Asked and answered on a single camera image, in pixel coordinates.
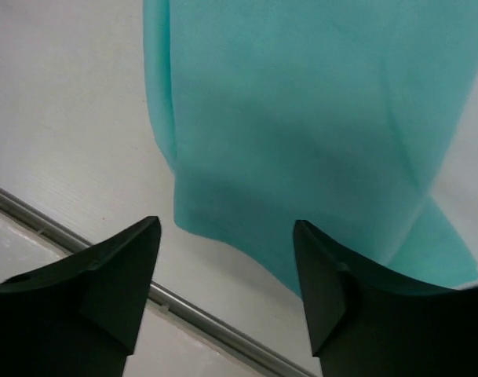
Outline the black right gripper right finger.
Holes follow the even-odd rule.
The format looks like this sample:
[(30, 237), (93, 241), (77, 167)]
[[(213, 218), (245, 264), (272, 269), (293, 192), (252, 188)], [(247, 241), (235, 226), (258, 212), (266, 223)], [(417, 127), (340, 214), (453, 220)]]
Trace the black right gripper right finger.
[(339, 244), (308, 221), (294, 252), (325, 376), (478, 376), (478, 285), (440, 287)]

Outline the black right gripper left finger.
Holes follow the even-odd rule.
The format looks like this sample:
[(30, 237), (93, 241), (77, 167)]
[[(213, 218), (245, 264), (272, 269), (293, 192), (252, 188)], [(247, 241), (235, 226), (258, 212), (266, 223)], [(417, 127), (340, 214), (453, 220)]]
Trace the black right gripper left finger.
[(135, 350), (161, 225), (111, 238), (0, 283), (0, 376), (120, 376)]

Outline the teal t shirt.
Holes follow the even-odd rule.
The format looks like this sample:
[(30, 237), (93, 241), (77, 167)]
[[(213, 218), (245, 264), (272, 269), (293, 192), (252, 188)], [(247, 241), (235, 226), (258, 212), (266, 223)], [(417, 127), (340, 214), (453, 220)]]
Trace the teal t shirt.
[(179, 227), (293, 292), (298, 220), (415, 279), (478, 281), (432, 197), (478, 72), (478, 1), (146, 1), (143, 29)]

